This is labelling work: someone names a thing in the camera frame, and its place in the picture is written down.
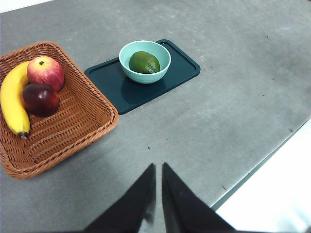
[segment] green lime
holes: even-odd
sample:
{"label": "green lime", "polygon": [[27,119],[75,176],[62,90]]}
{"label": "green lime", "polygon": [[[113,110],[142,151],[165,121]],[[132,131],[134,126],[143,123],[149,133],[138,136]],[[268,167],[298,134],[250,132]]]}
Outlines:
{"label": "green lime", "polygon": [[135,52],[130,59],[129,66],[132,71],[142,74],[160,71],[160,63],[157,58],[145,51]]}

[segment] white floor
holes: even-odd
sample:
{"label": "white floor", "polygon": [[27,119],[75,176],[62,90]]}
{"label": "white floor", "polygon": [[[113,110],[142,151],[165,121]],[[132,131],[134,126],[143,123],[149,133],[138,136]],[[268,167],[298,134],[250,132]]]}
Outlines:
{"label": "white floor", "polygon": [[26,6],[32,6],[51,0],[1,0],[0,13],[13,11]]}
{"label": "white floor", "polygon": [[237,230],[306,232],[311,227],[310,170],[311,120],[216,212]]}

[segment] red apple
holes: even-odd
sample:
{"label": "red apple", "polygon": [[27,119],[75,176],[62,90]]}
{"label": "red apple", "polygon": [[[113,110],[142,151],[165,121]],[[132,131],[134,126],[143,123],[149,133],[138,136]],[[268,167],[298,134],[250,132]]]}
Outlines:
{"label": "red apple", "polygon": [[50,116],[59,107],[58,94],[49,84],[27,85],[23,90],[21,100],[27,112],[39,117]]}
{"label": "red apple", "polygon": [[64,86],[64,70],[53,58],[48,56],[36,57],[27,66],[27,76],[30,83],[46,83],[55,91]]}

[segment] yellow banana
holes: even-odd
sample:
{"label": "yellow banana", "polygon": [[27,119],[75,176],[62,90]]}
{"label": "yellow banana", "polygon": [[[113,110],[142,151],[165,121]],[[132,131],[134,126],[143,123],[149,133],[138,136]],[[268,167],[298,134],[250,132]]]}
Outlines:
{"label": "yellow banana", "polygon": [[22,91],[28,84],[28,64],[23,62],[12,69],[0,89],[0,104],[6,124],[21,139],[26,139],[30,130],[29,118],[21,102]]}

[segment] wicker basket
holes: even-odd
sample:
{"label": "wicker basket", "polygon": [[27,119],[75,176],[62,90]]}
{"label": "wicker basket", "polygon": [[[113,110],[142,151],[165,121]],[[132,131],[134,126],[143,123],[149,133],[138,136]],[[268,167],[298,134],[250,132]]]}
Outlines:
{"label": "wicker basket", "polygon": [[30,115],[30,136],[26,140],[9,130],[0,111],[1,164],[17,179],[30,178],[53,167],[104,136],[119,119],[115,107],[53,42],[35,43],[1,56],[0,84],[16,65],[41,55],[57,60],[65,72],[58,111],[46,118]]}

